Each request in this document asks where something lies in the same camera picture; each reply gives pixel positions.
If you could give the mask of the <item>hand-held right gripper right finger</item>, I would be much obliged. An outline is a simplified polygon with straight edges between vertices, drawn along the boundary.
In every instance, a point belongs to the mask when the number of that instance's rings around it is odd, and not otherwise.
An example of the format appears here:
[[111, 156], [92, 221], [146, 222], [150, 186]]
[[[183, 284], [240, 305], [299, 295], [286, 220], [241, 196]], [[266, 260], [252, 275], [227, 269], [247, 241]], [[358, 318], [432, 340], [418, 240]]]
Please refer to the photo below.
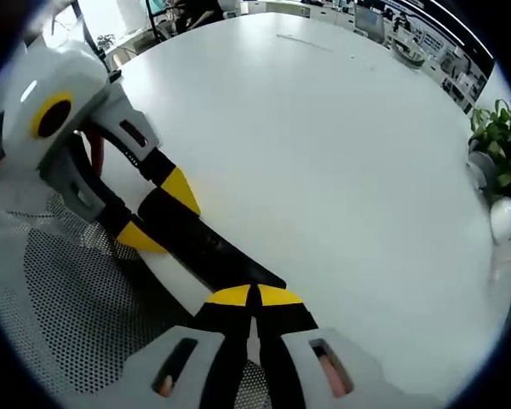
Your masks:
[[274, 408], [407, 408], [379, 363], [333, 328], [320, 328], [294, 293], [259, 285], [260, 362]]

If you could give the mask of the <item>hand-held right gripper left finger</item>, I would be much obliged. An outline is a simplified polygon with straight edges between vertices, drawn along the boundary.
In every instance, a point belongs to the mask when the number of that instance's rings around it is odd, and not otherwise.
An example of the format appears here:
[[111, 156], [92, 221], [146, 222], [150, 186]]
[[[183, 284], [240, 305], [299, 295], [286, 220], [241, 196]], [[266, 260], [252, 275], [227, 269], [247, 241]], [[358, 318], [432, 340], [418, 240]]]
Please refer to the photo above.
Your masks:
[[252, 285], [210, 296], [189, 326], [175, 326], [127, 359], [111, 408], [233, 408], [247, 360]]

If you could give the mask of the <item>person's left hand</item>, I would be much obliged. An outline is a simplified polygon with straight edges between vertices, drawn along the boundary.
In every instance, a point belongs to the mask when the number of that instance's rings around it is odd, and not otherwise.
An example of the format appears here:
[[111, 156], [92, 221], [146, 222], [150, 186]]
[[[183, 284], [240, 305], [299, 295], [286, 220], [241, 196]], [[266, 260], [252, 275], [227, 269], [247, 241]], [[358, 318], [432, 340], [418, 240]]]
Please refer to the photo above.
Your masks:
[[101, 176], [104, 164], [104, 138], [95, 124], [89, 123], [84, 131], [90, 146], [90, 161], [97, 176]]

